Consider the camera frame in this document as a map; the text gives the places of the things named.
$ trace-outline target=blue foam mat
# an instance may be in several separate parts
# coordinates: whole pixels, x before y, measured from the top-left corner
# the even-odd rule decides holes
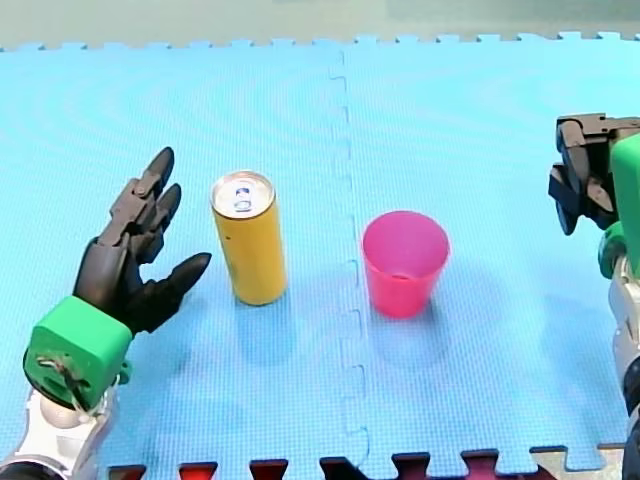
[[[603,37],[2,53],[0,291],[15,330],[0,374],[16,388],[0,448],[24,426],[30,327],[70,291],[126,179],[171,145],[183,204],[145,275],[214,259],[177,318],[134,343],[105,466],[154,479],[217,462],[224,480],[284,458],[286,478],[316,478],[341,456],[391,478],[393,454],[428,452],[429,473],[452,476],[464,451],[497,450],[515,473],[549,446],[599,466],[626,426],[600,232],[564,238],[546,182],[558,115],[640,110],[640,43]],[[269,176],[282,210],[291,288],[259,310],[230,294],[207,204],[236,168]],[[453,247],[410,323],[371,313],[358,253],[366,222],[397,208],[434,216]]]
[[[399,452],[429,452],[433,476],[464,475],[460,454],[485,449],[501,473],[533,472],[529,450],[560,445],[568,468],[597,468],[596,447],[625,438],[601,232],[583,221],[565,238],[546,191],[557,116],[640,111],[640,43],[482,40],[346,50],[356,229],[415,209],[453,251],[418,321],[353,296],[372,478],[392,478]]]

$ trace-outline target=yellow can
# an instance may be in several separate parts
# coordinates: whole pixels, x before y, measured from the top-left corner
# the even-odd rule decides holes
[[[249,305],[277,300],[287,288],[276,193],[251,171],[220,178],[211,208],[235,295]]]

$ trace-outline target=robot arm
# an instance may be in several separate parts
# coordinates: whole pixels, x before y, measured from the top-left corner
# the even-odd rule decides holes
[[[179,185],[162,194],[173,164],[173,151],[165,148],[140,179],[127,183],[111,221],[84,252],[73,295],[34,327],[23,360],[33,387],[27,429],[0,465],[0,480],[97,477],[97,450],[116,415],[115,391],[131,375],[129,344],[178,311],[211,258],[194,255],[158,282],[140,277],[140,265],[162,249],[180,204]]]
[[[613,350],[629,414],[623,480],[640,476],[640,118],[602,114],[562,117],[549,195],[563,231],[584,215],[605,230],[598,261],[611,280],[609,305],[617,321]]]

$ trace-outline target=green robot part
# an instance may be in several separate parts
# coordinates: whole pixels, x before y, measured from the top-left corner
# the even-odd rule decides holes
[[[600,271],[610,279],[616,258],[626,255],[631,273],[640,278],[640,134],[616,142],[611,172],[619,221],[605,230],[600,243]]]
[[[116,379],[128,382],[132,340],[126,325],[69,296],[33,328],[24,371],[53,400],[90,410]]]

